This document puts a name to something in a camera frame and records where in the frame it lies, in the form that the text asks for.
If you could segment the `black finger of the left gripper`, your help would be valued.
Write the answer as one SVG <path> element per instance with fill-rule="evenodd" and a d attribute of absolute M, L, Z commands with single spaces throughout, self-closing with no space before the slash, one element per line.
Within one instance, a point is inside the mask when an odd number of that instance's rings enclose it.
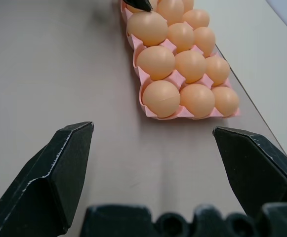
<path fill-rule="evenodd" d="M 146 11 L 146 12 L 151 12 L 153 10 L 153 7 L 149 0 L 122 0 L 126 4 L 130 5 L 131 7 Z"/>

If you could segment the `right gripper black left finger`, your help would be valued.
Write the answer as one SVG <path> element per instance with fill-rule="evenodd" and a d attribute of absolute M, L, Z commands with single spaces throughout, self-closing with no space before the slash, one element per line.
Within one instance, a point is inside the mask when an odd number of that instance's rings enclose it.
<path fill-rule="evenodd" d="M 71 227 L 85 181 L 94 124 L 59 129 L 0 198 L 0 237 L 59 237 Z"/>

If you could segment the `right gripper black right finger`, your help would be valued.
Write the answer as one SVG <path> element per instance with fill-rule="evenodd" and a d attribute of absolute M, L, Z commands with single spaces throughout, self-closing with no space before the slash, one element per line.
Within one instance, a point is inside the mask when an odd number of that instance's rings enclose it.
<path fill-rule="evenodd" d="M 266 137 L 216 127 L 213 130 L 229 184 L 246 215 L 262 205 L 287 202 L 287 156 Z"/>

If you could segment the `pink egg tray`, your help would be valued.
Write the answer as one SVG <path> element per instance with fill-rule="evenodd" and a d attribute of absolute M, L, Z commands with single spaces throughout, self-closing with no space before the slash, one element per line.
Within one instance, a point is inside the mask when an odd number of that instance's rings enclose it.
<path fill-rule="evenodd" d="M 126 8 L 126 3 L 124 3 L 123 0 L 119 0 L 119 2 L 120 2 L 120 11 L 121 11 L 122 18 L 125 21 L 125 23 L 127 23 L 128 19 L 131 17 L 131 15 L 133 13 L 130 12 Z M 175 113 L 173 113 L 172 115 L 170 115 L 166 118 L 157 117 L 157 115 L 155 113 L 153 113 L 142 102 L 143 92 L 149 84 L 153 83 L 153 80 L 151 80 L 150 76 L 146 72 L 144 72 L 139 66 L 136 66 L 136 64 L 135 64 L 139 53 L 141 53 L 142 50 L 146 49 L 146 46 L 143 44 L 143 42 L 140 39 L 138 39 L 134 35 L 129 35 L 128 33 L 126 33 L 126 34 L 127 34 L 127 39 L 128 39 L 129 45 L 134 50 L 133 58 L 132 58 L 132 64 L 134 67 L 134 71 L 136 72 L 136 74 L 140 80 L 141 85 L 140 85 L 140 89 L 139 89 L 139 103 L 140 103 L 140 106 L 141 106 L 143 112 L 145 113 L 146 117 L 157 119 L 157 120 L 170 120 L 170 119 L 176 119 L 176 118 L 187 118 L 187 119 L 198 120 L 198 119 L 206 119 L 206 118 L 213 118 L 213 117 L 232 118 L 235 116 L 239 116 L 241 114 L 240 109 L 237 108 L 237 110 L 233 114 L 231 114 L 228 117 L 225 117 L 216 108 L 213 108 L 212 112 L 209 115 L 206 115 L 205 117 L 202 117 L 202 118 L 196 118 L 196 117 L 194 117 L 194 115 L 192 113 L 190 113 L 186 109 L 186 107 L 179 105 L 178 110 Z M 176 46 L 174 46 L 174 44 L 172 44 L 168 39 L 165 39 L 164 42 L 162 42 L 160 44 L 160 46 L 164 46 L 164 47 L 170 49 L 173 53 L 176 50 Z M 203 86 L 206 86 L 209 89 L 215 88 L 213 86 L 213 81 L 211 80 L 210 77 L 208 77 L 207 74 L 204 74 L 203 77 L 201 79 L 197 80 L 196 82 L 188 84 L 188 83 L 185 83 L 185 78 L 177 70 L 174 70 L 167 78 L 165 78 L 165 81 L 168 81 L 169 83 L 172 83 L 173 85 L 175 85 L 179 91 L 180 91 L 180 89 L 183 89 L 184 87 L 186 87 L 190 84 L 202 84 Z M 220 87 L 220 86 L 221 87 L 227 87 L 227 88 L 230 88 L 231 90 L 233 90 L 232 86 L 230 84 L 229 78 L 226 78 L 224 83 L 222 83 L 216 87 Z"/>

